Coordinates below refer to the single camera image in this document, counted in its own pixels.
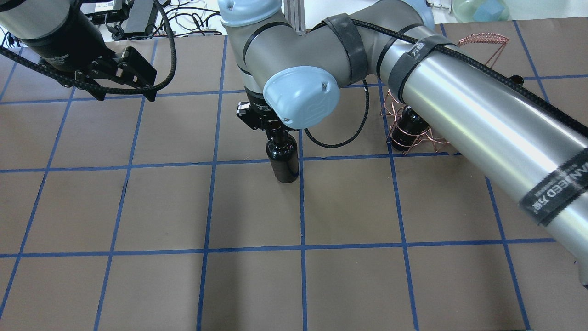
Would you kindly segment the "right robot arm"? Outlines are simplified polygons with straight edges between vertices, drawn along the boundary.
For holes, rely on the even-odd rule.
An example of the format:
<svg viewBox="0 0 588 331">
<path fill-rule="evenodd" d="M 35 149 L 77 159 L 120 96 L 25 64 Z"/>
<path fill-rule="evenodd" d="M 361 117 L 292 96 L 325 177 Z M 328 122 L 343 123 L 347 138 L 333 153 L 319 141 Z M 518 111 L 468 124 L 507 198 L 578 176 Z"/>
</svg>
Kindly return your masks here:
<svg viewBox="0 0 588 331">
<path fill-rule="evenodd" d="M 380 0 L 300 36 L 280 0 L 220 0 L 244 86 L 277 119 L 307 129 L 340 88 L 380 78 L 579 264 L 587 285 L 587 128 L 435 33 L 413 0 Z"/>
</svg>

